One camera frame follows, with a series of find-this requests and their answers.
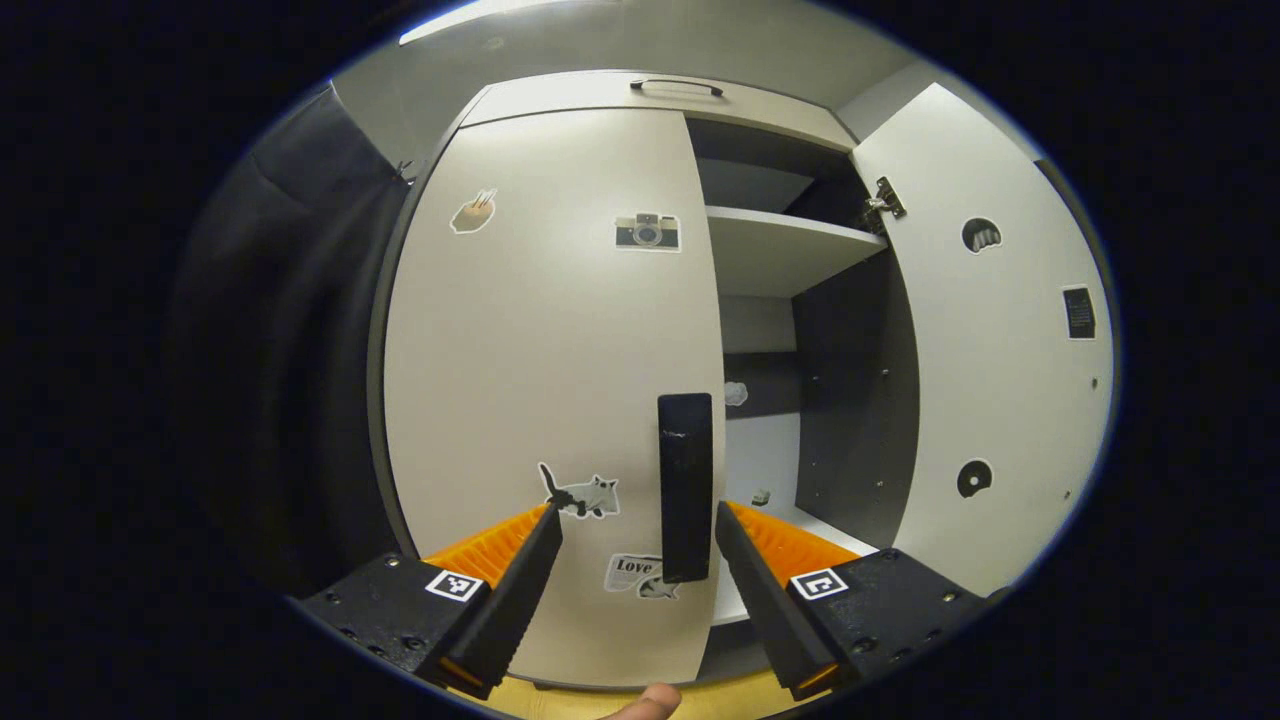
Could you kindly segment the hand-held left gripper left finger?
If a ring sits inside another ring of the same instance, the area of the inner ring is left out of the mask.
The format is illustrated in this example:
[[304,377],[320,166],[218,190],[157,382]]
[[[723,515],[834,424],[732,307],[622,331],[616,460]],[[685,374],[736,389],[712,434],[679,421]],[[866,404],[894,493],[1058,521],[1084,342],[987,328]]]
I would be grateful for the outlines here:
[[562,539],[558,507],[540,503],[428,559],[383,553],[297,606],[384,664],[488,700],[529,630]]

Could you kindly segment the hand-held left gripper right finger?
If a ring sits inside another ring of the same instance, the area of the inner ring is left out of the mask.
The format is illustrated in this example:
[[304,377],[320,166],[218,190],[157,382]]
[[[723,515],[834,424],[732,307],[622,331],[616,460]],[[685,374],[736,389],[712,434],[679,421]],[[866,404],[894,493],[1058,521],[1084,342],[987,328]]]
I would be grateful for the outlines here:
[[831,539],[748,503],[717,509],[716,542],[774,678],[795,700],[883,682],[965,632],[1001,575],[902,547],[881,501],[804,510]]

